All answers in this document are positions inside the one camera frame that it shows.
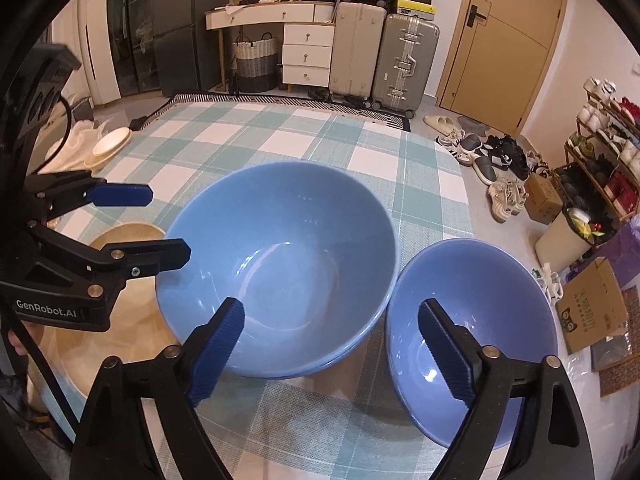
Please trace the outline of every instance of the floor mat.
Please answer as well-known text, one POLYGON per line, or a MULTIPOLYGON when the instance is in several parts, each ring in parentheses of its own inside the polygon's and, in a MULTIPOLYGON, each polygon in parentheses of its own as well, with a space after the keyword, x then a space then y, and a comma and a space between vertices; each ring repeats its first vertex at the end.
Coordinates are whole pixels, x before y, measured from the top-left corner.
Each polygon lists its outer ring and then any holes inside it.
POLYGON ((236 103, 262 103, 262 104, 278 104, 288 105, 295 107, 314 108, 316 110, 324 110, 327 112, 335 112, 344 116, 355 116, 361 118, 367 118, 377 123, 386 124, 391 128, 397 130, 404 130, 406 132, 411 131, 411 126, 406 117, 393 114, 391 112, 374 111, 374 110, 358 110, 351 108, 348 105, 341 103, 327 103, 323 101, 316 101, 313 99, 305 99, 300 97, 286 97, 278 95, 265 95, 265 94, 240 94, 235 96, 232 94, 214 94, 214 93, 194 93, 194 94, 176 94, 172 99, 167 102, 162 108, 156 110, 145 121, 147 126, 153 119, 159 115, 165 113, 169 108, 176 104, 185 103, 222 103, 222 102, 236 102, 236 103))

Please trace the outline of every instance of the silver suitcase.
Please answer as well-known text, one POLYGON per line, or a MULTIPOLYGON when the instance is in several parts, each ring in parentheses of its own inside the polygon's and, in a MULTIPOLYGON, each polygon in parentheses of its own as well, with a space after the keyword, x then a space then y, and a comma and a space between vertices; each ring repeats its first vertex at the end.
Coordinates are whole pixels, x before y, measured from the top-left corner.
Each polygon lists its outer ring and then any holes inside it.
POLYGON ((385 17, 386 10, 381 7, 338 4, 329 74, 331 92, 369 98, 385 17))
POLYGON ((420 18, 390 14, 373 84, 373 108, 404 112, 412 119, 420 106, 436 53, 440 29, 420 18))

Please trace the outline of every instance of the purple bag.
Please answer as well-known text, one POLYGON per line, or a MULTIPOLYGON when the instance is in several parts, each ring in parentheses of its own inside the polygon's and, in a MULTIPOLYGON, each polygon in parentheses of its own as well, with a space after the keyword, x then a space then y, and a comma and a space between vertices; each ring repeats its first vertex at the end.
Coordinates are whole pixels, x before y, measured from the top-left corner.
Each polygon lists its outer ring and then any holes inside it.
POLYGON ((611 240, 584 262, 577 272, 583 270, 594 258, 603 256, 611 264, 620 288, 640 274, 640 215, 624 224, 611 240))

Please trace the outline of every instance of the blue gripper pad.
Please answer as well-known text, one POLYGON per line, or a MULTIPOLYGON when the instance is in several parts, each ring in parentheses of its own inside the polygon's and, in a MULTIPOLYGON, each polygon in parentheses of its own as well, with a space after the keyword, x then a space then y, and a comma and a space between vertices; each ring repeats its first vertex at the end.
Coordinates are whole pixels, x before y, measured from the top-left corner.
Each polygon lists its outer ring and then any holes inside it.
MULTIPOLYGON (((455 327, 451 322, 450 330, 455 327)), ((471 407, 476 400, 471 365, 426 301, 418 310, 418 329, 452 395, 471 407)))
POLYGON ((87 201, 97 207, 146 206, 153 197, 146 184, 98 184, 86 194, 87 201))
POLYGON ((201 400, 209 399, 213 393, 244 328, 244 306, 240 301, 233 300, 226 313, 220 312, 220 314, 223 316, 220 324, 191 367, 191 387, 186 397, 193 408, 201 400))

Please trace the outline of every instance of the small blue bowl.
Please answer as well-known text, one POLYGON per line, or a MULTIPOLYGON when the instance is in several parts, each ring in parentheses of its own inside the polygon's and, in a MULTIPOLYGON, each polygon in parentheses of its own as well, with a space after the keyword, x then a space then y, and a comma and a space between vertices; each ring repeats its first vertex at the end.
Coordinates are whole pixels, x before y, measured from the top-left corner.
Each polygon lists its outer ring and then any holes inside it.
POLYGON ((311 162, 275 162, 222 178, 166 234, 191 259, 162 272, 156 293, 181 342, 233 296, 246 321, 228 368, 284 379, 318 372, 373 328, 398 275, 392 220, 349 175, 311 162))
MULTIPOLYGON (((398 396, 416 426, 441 446, 452 443, 467 408, 454 399, 418 331, 418 307, 435 298, 456 325, 507 357, 538 362, 557 354, 551 309, 512 256, 471 238, 427 247, 404 268, 386 314, 386 353, 398 396)), ((508 444, 521 399, 511 399, 494 449, 508 444)))

